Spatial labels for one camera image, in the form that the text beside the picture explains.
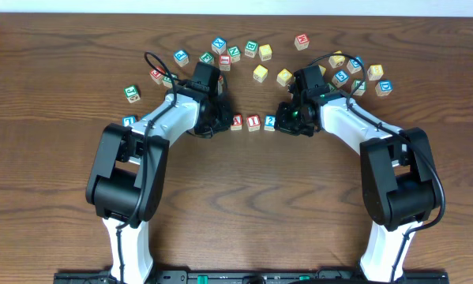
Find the blue 2 block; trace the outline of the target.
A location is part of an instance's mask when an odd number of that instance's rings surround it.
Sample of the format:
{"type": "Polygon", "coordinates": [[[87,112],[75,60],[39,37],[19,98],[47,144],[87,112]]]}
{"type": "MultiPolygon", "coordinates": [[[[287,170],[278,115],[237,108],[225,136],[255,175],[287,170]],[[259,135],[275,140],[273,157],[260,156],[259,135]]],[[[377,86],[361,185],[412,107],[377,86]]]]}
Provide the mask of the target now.
{"type": "Polygon", "coordinates": [[[265,116],[265,131],[274,131],[276,124],[276,117],[274,115],[265,116]]]}

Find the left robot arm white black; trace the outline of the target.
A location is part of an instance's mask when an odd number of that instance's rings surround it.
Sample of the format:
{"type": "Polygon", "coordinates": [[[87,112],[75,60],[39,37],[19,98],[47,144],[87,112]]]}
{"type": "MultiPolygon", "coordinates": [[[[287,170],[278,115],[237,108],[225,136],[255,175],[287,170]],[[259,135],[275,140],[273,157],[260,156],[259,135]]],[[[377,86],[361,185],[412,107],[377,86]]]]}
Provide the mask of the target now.
{"type": "Polygon", "coordinates": [[[228,130],[233,114],[225,95],[180,88],[140,121],[104,129],[85,197],[110,236],[112,281],[144,283],[152,272],[148,223],[162,197],[170,146],[188,131],[228,130]]]}

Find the red A block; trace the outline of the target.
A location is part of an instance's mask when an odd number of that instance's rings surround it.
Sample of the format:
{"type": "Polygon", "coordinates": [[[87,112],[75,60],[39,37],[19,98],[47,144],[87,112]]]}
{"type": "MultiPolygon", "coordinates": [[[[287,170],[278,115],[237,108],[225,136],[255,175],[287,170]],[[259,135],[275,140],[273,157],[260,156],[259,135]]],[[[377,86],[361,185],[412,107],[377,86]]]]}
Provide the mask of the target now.
{"type": "Polygon", "coordinates": [[[242,115],[236,114],[233,117],[233,122],[231,124],[231,131],[237,131],[242,129],[242,115]]]}

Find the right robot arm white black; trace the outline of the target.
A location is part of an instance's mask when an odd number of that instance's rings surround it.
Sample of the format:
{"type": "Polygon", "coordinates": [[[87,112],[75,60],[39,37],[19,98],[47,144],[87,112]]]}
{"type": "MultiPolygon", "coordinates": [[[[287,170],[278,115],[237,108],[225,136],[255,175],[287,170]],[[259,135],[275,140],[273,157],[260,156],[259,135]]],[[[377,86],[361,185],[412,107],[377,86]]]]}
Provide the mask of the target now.
{"type": "Polygon", "coordinates": [[[403,263],[412,238],[436,225],[429,220],[434,209],[445,213],[445,192],[426,133],[389,125],[342,91],[294,95],[279,104],[275,128],[294,136],[324,131],[359,155],[363,203],[372,219],[359,279],[407,279],[403,263]]]}

